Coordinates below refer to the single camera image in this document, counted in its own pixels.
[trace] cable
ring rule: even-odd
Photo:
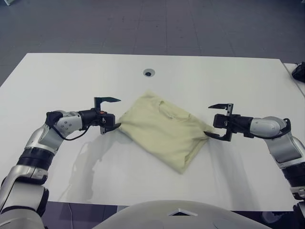
[[[74,137],[74,138],[71,138],[71,139],[68,139],[68,138],[65,138],[64,136],[62,136],[61,133],[58,131],[58,129],[56,129],[54,126],[52,126],[52,129],[53,129],[53,130],[59,135],[59,137],[61,137],[63,140],[66,140],[66,141],[73,141],[73,140],[75,140],[75,139],[77,139],[77,138],[83,136],[83,135],[89,130],[89,127],[90,127],[90,126],[88,126],[88,127],[85,129],[85,131],[84,131],[81,135],[79,135],[79,136],[77,136],[77,137]]]
[[[68,203],[69,206],[69,210],[70,210],[70,214],[71,214],[71,229],[74,229],[74,225],[73,225],[73,214],[72,214],[72,208],[70,203]]]

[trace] white table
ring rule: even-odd
[[[302,92],[303,96],[305,97],[305,83],[295,80],[291,73],[294,71],[294,69],[297,67],[297,64],[295,63],[284,63],[285,68],[289,71],[290,76],[292,78],[292,80],[296,83],[296,85],[298,86],[298,88],[300,89],[300,91]]]
[[[144,77],[144,69],[156,75]],[[234,113],[290,118],[305,142],[305,99],[279,60],[107,54],[27,54],[0,88],[0,176],[7,175],[45,113],[93,107],[93,97],[119,103],[103,110],[119,118],[147,89],[209,124],[234,103]],[[291,210],[288,182],[260,139],[236,134],[209,140],[180,175],[119,132],[92,127],[64,142],[46,186],[51,201],[132,205],[156,199],[204,202],[229,210]]]

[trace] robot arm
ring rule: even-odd
[[[62,142],[83,136],[90,126],[100,126],[101,134],[120,126],[115,123],[113,114],[101,111],[102,102],[120,100],[106,97],[94,98],[94,101],[95,107],[90,110],[47,113],[45,123],[32,134],[17,164],[2,182],[0,228],[43,228],[40,216],[45,211],[49,191],[42,185]],[[67,139],[76,130],[84,132]]]
[[[224,136],[205,132],[211,138],[231,141],[232,133],[242,133],[249,138],[262,138],[271,156],[290,184],[290,191],[297,200],[294,206],[301,223],[305,219],[305,147],[291,134],[289,119],[276,117],[252,118],[232,114],[233,104],[216,104],[209,108],[225,109],[226,115],[216,114],[213,126],[226,129]]]

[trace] gray floor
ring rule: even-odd
[[[27,52],[305,60],[300,0],[0,0],[0,85]]]

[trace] folded shirt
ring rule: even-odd
[[[119,119],[120,130],[164,163],[183,173],[213,128],[147,91]]]

